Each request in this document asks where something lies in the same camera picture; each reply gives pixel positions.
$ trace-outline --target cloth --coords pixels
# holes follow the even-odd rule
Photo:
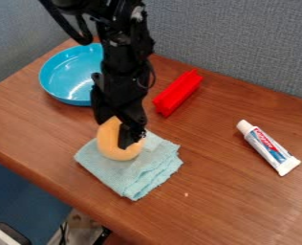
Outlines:
[[[177,149],[179,145],[148,131],[143,150],[131,161],[105,158],[95,139],[79,150],[75,160],[120,196],[136,201],[181,166]]]

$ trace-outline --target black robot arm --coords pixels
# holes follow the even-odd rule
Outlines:
[[[97,124],[112,116],[121,122],[117,146],[125,149],[145,135],[147,117],[141,100],[155,83],[148,61],[153,40],[147,29],[147,13],[140,0],[39,0],[48,13],[81,45],[92,42],[81,15],[96,23],[104,48],[101,73],[92,74],[91,104]],[[80,33],[60,12],[75,15]]]

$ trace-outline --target red plastic toy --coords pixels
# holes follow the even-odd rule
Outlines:
[[[196,69],[184,73],[152,100],[156,106],[156,112],[161,113],[167,118],[193,93],[201,80],[203,77],[196,73]]]

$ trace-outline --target toothpaste tube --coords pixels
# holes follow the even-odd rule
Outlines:
[[[280,176],[288,174],[300,165],[300,161],[289,155],[286,150],[256,126],[252,126],[245,120],[241,120],[236,128],[242,133],[245,141],[276,169]]]

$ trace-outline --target wooden table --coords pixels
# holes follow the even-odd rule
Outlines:
[[[203,85],[164,119],[151,100],[192,66],[152,56],[148,129],[181,145],[184,165],[132,202],[73,160],[97,130],[91,109],[60,103],[39,85],[45,60],[73,45],[0,83],[0,164],[135,244],[302,244],[302,166],[278,177],[234,128],[241,119],[261,126],[302,160],[302,100],[197,69]]]

